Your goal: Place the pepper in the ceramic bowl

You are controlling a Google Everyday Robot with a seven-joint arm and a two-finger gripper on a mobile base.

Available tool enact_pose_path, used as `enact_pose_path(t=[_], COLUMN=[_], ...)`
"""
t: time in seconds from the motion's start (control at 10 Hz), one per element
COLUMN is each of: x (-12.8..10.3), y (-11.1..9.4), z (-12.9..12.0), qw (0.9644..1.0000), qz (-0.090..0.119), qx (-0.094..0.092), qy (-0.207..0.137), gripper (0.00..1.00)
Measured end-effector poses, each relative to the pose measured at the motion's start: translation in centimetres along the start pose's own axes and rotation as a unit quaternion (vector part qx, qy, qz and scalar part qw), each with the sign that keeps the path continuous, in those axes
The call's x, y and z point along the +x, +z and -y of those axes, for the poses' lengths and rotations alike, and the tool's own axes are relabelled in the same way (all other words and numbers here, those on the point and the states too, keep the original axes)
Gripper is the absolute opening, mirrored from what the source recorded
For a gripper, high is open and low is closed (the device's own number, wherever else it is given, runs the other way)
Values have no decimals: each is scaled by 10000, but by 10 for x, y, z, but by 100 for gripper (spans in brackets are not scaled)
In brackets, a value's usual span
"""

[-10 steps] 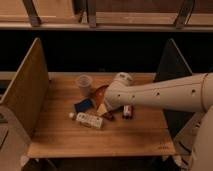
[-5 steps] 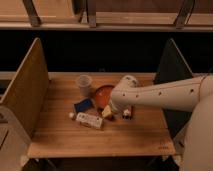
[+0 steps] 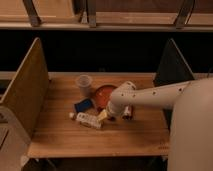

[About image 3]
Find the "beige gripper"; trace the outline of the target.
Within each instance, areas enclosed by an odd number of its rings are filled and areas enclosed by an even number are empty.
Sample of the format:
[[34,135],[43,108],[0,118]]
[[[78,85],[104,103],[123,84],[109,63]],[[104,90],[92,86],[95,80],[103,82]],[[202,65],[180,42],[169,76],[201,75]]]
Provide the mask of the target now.
[[99,115],[97,116],[97,121],[98,122],[103,122],[105,119],[110,117],[118,117],[123,114],[125,107],[124,106],[119,106],[115,105],[112,102],[108,102],[106,110],[103,109]]

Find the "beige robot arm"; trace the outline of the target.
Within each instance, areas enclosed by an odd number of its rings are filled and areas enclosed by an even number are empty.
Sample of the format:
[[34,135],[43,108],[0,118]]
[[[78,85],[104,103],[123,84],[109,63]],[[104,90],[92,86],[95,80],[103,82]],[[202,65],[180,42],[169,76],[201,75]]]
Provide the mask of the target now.
[[167,171],[213,171],[213,78],[141,90],[126,81],[98,120],[117,117],[129,105],[172,110]]

